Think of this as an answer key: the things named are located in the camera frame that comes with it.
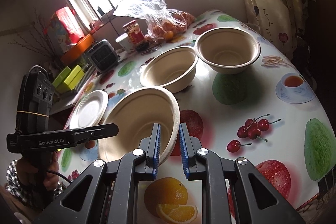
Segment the plaid left forearm sleeve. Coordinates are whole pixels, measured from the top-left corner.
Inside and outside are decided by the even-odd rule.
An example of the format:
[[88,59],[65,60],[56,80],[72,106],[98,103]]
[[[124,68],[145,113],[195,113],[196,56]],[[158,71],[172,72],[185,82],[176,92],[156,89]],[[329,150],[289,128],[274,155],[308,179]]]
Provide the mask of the plaid left forearm sleeve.
[[63,192],[63,186],[56,174],[59,171],[57,157],[54,157],[48,170],[50,172],[42,173],[43,180],[37,182],[35,180],[35,175],[39,173],[37,168],[24,157],[13,160],[6,171],[5,189],[23,205],[33,209],[44,209]]

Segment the left hand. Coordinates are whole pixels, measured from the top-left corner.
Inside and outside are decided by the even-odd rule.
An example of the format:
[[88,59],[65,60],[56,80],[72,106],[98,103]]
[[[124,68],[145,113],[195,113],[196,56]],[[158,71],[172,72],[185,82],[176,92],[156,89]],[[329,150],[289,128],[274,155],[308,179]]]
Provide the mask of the left hand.
[[[21,185],[28,186],[35,184],[38,182],[35,180],[34,175],[39,173],[40,170],[31,165],[24,157],[21,157],[16,163],[17,176]],[[58,155],[56,152],[52,154],[51,164],[47,168],[47,170],[51,170],[54,172],[59,171],[59,163],[58,163]],[[43,185],[47,190],[55,190],[58,186],[59,177],[56,174],[41,171],[44,175]]]

